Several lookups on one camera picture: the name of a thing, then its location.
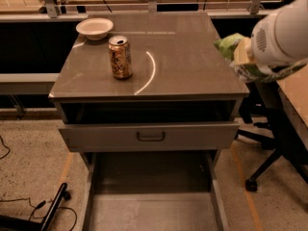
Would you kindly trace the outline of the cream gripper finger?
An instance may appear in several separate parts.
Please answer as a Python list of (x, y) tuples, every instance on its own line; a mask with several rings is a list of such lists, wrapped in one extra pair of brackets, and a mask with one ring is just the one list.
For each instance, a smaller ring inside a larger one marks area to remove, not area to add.
[(242, 38), (234, 51), (235, 64), (254, 64), (251, 38)]

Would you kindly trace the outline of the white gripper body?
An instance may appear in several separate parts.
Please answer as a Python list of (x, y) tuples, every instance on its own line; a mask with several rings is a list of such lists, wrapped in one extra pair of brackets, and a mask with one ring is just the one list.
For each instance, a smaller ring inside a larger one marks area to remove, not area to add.
[(307, 13), (270, 14), (251, 35), (254, 58), (261, 64), (284, 65), (308, 58)]

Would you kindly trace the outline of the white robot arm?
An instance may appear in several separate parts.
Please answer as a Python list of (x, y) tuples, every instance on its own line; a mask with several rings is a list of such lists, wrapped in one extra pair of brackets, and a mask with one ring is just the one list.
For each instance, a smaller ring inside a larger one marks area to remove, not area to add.
[(308, 59), (308, 0), (295, 0), (259, 21), (234, 51), (235, 64), (287, 65)]

